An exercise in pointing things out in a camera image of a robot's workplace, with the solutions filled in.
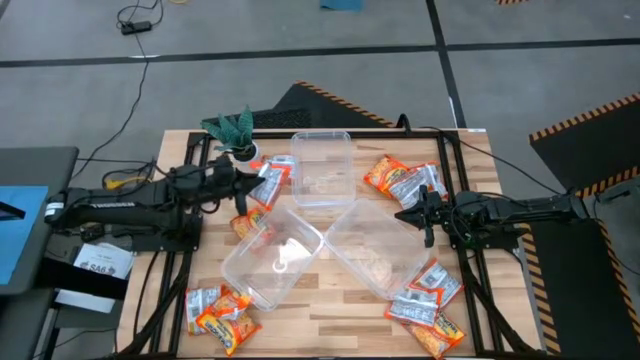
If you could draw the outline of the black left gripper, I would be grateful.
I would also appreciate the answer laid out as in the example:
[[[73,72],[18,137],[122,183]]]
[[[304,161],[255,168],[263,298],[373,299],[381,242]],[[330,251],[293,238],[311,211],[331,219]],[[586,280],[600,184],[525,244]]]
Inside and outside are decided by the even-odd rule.
[[[209,166],[213,172],[205,176],[199,203],[220,202],[225,198],[233,199],[238,214],[246,215],[248,212],[246,195],[259,187],[265,178],[257,173],[245,173],[236,169],[227,154],[217,157],[209,163]]]

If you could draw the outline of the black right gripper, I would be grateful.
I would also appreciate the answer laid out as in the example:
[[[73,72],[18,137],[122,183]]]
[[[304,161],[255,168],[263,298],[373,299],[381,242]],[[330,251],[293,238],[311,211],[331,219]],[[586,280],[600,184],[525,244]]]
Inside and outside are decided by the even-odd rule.
[[[395,218],[417,229],[423,229],[425,247],[432,248],[435,242],[433,225],[443,225],[450,210],[450,204],[442,200],[439,192],[429,191],[426,185],[421,185],[419,202],[397,212]]]

